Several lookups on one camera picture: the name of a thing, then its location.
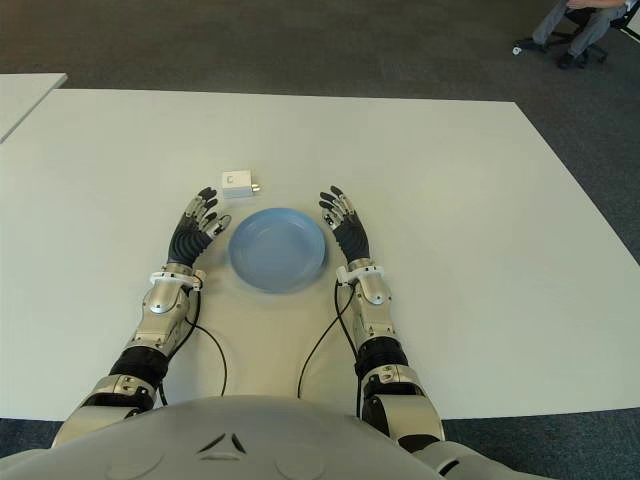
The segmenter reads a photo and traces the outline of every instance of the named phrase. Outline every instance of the shoe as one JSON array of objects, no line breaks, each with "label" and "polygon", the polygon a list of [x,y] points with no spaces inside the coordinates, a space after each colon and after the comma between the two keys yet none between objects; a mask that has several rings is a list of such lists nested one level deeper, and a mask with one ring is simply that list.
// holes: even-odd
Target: shoe
[{"label": "shoe", "polygon": [[558,58],[556,65],[558,65],[558,68],[562,70],[567,70],[568,68],[571,68],[571,65],[573,65],[573,62],[575,62],[575,60],[576,58],[569,52],[567,52],[563,56]]},{"label": "shoe", "polygon": [[534,50],[536,52],[547,53],[549,50],[546,45],[540,45],[536,43],[531,37],[523,38],[513,44],[514,47],[521,48],[522,50]]}]

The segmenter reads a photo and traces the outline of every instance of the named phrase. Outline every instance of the cable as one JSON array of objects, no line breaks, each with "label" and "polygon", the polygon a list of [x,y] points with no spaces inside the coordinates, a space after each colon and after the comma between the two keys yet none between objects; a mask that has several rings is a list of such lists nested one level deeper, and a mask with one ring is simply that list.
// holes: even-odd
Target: cable
[{"label": "cable", "polygon": [[[224,366],[224,381],[222,383],[222,391],[220,393],[220,396],[222,397],[224,396],[224,392],[227,389],[227,377],[228,377],[227,358],[224,355],[224,351],[222,350],[220,343],[218,343],[218,340],[216,340],[216,338],[211,334],[211,332],[209,332],[209,330],[207,330],[206,328],[198,325],[198,320],[200,319],[200,305],[201,305],[200,292],[196,292],[196,310],[193,316],[193,322],[190,322],[189,319],[186,317],[184,319],[185,322],[191,325],[191,328],[187,332],[187,335],[178,344],[176,349],[168,356],[168,359],[171,360],[175,356],[175,354],[178,353],[178,351],[182,348],[182,346],[185,343],[187,343],[187,340],[189,340],[194,330],[198,329],[206,333],[209,336],[209,338],[211,338],[215,342],[216,346],[218,347],[218,350],[220,351],[220,356],[222,357],[222,364]],[[165,407],[169,405],[169,403],[167,402],[167,397],[164,393],[164,385],[162,382],[160,382],[160,384],[158,385],[158,395],[160,396],[160,401],[162,402],[162,405],[164,405]]]},{"label": "cable", "polygon": [[[356,346],[353,344],[353,340],[351,340],[351,335],[349,335],[349,332],[347,332],[347,327],[344,325],[344,320],[342,320],[342,313],[344,312],[344,310],[341,312],[340,307],[338,307],[338,287],[339,286],[340,284],[338,283],[338,280],[336,280],[336,283],[333,287],[333,306],[336,309],[336,318],[340,321],[340,326],[342,327],[344,336],[347,337],[347,341],[349,342],[349,346],[351,347],[351,351],[353,352],[353,358],[357,360],[358,352],[356,350]],[[355,288],[352,286],[351,289],[352,289],[351,297],[353,297],[353,292],[355,292]]]},{"label": "cable", "polygon": [[160,382],[160,385],[158,385],[158,394],[160,395],[160,401],[162,402],[162,405],[165,407],[169,405],[169,403],[167,402],[167,397],[165,397],[164,395],[164,385],[162,385],[162,382]]},{"label": "cable", "polygon": [[206,333],[209,336],[209,338],[211,340],[213,340],[215,342],[216,346],[218,347],[218,351],[220,352],[220,356],[222,357],[222,365],[224,367],[224,380],[222,382],[222,391],[220,392],[220,396],[224,397],[224,392],[227,390],[227,376],[228,376],[228,373],[229,373],[227,371],[227,357],[225,357],[224,351],[222,350],[222,347],[220,346],[220,343],[218,342],[216,337],[214,337],[213,334],[209,330],[207,330],[204,327],[201,327],[200,325],[196,325],[194,323],[191,323],[189,320],[187,320],[187,323],[189,325],[193,325],[195,328],[197,328],[201,332]]},{"label": "cable", "polygon": [[[344,336],[347,337],[347,341],[349,342],[349,346],[351,347],[351,351],[353,352],[353,358],[358,361],[358,352],[356,351],[356,347],[353,344],[353,340],[351,340],[351,335],[347,332],[347,327],[344,324],[344,320],[342,319],[342,312],[338,308],[338,281],[336,280],[336,284],[333,287],[333,305],[336,309],[336,318],[340,321],[340,326],[342,327],[342,331],[344,332]],[[360,401],[362,397],[362,381],[360,377],[358,377],[358,390],[356,391],[356,417],[360,418]]]},{"label": "cable", "polygon": [[[335,305],[337,306],[337,294],[338,294],[338,284],[336,282],[336,287],[334,290],[334,298],[335,298]],[[342,310],[338,310],[338,316],[336,316],[336,318],[333,319],[333,321],[329,324],[329,326],[327,328],[325,328],[324,332],[322,333],[322,335],[320,336],[320,338],[318,339],[318,341],[316,342],[316,344],[313,346],[313,348],[311,349],[311,352],[309,353],[309,355],[307,355],[307,359],[304,361],[304,365],[302,366],[302,370],[300,371],[300,376],[298,377],[298,398],[302,398],[302,378],[304,377],[304,372],[307,369],[307,365],[309,364],[309,361],[311,360],[311,357],[313,356],[314,353],[316,353],[316,350],[318,349],[318,347],[320,346],[320,344],[322,343],[322,340],[324,340],[324,337],[327,336],[327,333],[329,333],[329,331],[331,330],[331,328],[333,328],[333,326],[336,324],[336,322],[338,320],[342,319],[342,314],[346,311],[347,308],[349,308],[349,305],[351,305],[351,300],[353,300],[353,295],[356,293],[355,288],[351,287],[351,295],[349,296],[349,300],[347,301],[347,304],[342,308]],[[349,337],[349,335],[347,335],[347,338],[349,339],[349,343],[351,344],[351,337]]]}]

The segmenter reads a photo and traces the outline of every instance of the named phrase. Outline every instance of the plate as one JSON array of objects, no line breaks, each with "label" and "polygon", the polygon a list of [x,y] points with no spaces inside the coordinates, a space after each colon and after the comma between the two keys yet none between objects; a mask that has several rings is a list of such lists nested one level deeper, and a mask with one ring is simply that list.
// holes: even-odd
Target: plate
[{"label": "plate", "polygon": [[322,269],[324,234],[302,212],[269,208],[238,225],[229,254],[233,269],[249,285],[272,293],[299,290]]}]

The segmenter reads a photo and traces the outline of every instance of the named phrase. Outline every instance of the chair leg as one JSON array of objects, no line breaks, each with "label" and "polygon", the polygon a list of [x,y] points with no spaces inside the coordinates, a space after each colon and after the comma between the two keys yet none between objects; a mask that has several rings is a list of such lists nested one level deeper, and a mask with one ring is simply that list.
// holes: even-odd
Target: chair leg
[{"label": "chair leg", "polygon": [[549,47],[553,47],[555,45],[566,45],[567,43],[571,43],[574,38],[573,33],[551,32],[551,35],[553,35],[554,37],[559,37],[559,40],[547,42],[547,46]]},{"label": "chair leg", "polygon": [[589,49],[585,50],[584,52],[582,52],[582,55],[580,55],[577,59],[576,62],[578,64],[578,68],[586,68],[587,67],[587,63],[589,63]]},{"label": "chair leg", "polygon": [[592,50],[595,50],[600,54],[600,58],[598,59],[598,62],[604,63],[607,60],[609,53],[604,48],[601,48],[598,45],[589,45],[589,48]]}]

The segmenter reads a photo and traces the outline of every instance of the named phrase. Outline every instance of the office chair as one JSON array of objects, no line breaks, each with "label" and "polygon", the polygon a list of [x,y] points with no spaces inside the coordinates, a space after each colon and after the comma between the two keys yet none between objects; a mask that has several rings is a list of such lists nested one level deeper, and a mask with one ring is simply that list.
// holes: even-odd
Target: office chair
[{"label": "office chair", "polygon": [[[622,30],[629,35],[633,36],[640,40],[640,35],[631,30],[628,25],[631,22],[631,19],[636,14],[638,9],[640,8],[640,2],[636,2],[631,10],[629,10],[624,16],[613,20],[610,24],[611,28],[615,28],[616,30]],[[595,8],[582,8],[580,10],[567,10],[564,14],[566,18],[571,20],[573,23],[578,25],[578,28],[574,30],[573,33],[564,33],[564,32],[552,32],[551,35],[556,37],[560,37],[559,40],[554,40],[553,42],[547,43],[547,47],[553,47],[555,45],[566,45],[573,41],[575,37],[577,37],[584,28],[587,26],[589,22],[589,18],[591,14],[595,12]],[[600,58],[598,59],[599,63],[604,63],[609,56],[609,52],[607,52],[602,47],[599,47],[595,43],[593,45],[589,45],[589,47],[582,53],[580,59],[578,60],[578,67],[584,68],[589,62],[589,50],[594,50],[600,54]]]}]

